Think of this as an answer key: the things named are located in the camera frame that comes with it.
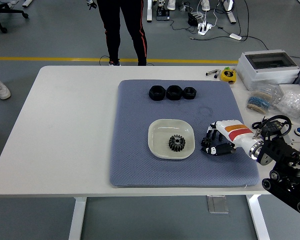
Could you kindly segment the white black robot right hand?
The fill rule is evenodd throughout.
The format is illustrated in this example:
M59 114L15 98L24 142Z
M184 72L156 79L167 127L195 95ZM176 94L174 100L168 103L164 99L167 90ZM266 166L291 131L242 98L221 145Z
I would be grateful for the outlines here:
M201 141L201 150L213 156L232 154L242 148L253 160L258 158L263 140L239 120L221 120L211 123Z

